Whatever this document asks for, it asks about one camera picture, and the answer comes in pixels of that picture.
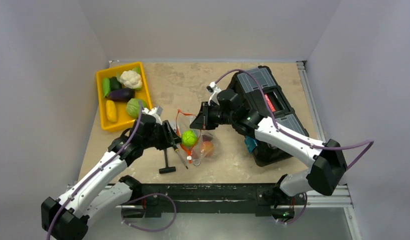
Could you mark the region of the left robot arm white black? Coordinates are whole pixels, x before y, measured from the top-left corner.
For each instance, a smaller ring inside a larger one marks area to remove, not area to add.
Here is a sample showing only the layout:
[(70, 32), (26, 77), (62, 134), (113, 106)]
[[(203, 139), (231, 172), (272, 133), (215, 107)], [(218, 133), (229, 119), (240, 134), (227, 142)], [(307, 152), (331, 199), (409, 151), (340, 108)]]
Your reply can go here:
[(165, 150), (181, 143), (169, 122), (159, 116), (141, 114), (132, 128), (117, 137), (99, 162), (78, 183), (58, 198), (41, 204), (41, 225), (49, 240), (81, 240), (95, 220), (120, 204), (142, 203), (142, 184), (123, 176), (110, 189), (110, 181), (143, 155), (145, 149)]

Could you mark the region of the bright green cabbage toy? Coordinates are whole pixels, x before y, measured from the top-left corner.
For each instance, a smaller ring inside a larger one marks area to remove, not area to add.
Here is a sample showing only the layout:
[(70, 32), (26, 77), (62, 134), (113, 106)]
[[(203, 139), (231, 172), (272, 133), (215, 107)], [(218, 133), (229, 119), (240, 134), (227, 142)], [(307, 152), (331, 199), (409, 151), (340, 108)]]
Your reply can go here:
[(181, 134), (181, 140), (185, 147), (193, 147), (198, 142), (198, 136), (193, 130), (187, 130)]

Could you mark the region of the red peach toy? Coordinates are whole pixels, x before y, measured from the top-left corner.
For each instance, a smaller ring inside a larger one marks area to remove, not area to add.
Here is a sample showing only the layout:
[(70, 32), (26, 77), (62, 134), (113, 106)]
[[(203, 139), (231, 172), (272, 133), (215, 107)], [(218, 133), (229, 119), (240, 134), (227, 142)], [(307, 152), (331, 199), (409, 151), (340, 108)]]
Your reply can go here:
[(200, 153), (203, 157), (211, 157), (214, 154), (215, 146), (211, 141), (203, 141), (200, 148)]

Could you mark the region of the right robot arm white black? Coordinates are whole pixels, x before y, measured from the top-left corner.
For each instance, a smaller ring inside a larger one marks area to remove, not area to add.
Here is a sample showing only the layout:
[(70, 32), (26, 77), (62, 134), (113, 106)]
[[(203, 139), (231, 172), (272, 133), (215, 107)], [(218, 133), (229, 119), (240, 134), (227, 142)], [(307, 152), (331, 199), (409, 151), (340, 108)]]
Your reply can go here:
[(272, 117), (248, 109), (231, 89), (219, 92), (217, 103), (204, 101), (190, 128), (214, 130), (219, 125), (231, 125), (237, 133), (273, 145), (307, 166), (306, 170), (279, 180), (273, 196), (281, 204), (294, 195), (312, 190), (331, 196), (347, 170), (338, 142), (309, 138), (275, 122)]

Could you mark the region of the small dark red toy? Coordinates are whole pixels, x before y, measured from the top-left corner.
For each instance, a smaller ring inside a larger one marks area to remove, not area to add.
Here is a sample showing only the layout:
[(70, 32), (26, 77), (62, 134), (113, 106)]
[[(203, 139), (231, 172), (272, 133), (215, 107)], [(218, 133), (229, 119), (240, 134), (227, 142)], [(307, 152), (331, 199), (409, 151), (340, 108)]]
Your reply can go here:
[(208, 132), (205, 132), (204, 134), (202, 134), (201, 137), (202, 137), (203, 142), (211, 142), (214, 139), (213, 135)]

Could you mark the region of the clear zip top bag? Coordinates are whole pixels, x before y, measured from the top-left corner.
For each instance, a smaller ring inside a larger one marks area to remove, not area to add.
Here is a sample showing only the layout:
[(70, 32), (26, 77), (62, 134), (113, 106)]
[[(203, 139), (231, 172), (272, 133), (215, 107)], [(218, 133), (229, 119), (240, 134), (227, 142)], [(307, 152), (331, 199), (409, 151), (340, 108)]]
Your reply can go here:
[[(181, 123), (181, 122), (185, 122), (188, 125), (188, 128), (190, 130), (193, 130), (197, 136), (198, 136), (198, 142), (197, 144), (194, 146), (196, 147), (196, 151), (198, 153), (199, 159), (200, 159), (200, 163), (202, 163), (203, 161), (211, 161), (211, 160), (215, 160), (217, 157), (219, 157), (222, 153), (222, 145), (220, 140), (214, 136), (210, 131), (208, 130), (199, 130), (199, 129), (191, 129), (190, 128), (190, 124), (192, 123), (192, 121), (195, 119), (196, 115), (191, 114), (191, 113), (186, 113), (186, 112), (182, 112), (180, 109), (177, 111), (177, 115), (176, 115), (176, 122), (177, 123)], [(201, 144), (202, 144), (202, 134), (204, 133), (210, 133), (213, 135), (214, 139), (212, 140), (212, 143), (215, 146), (215, 151), (214, 154), (211, 157), (203, 157), (200, 153), (200, 148), (201, 148)]]

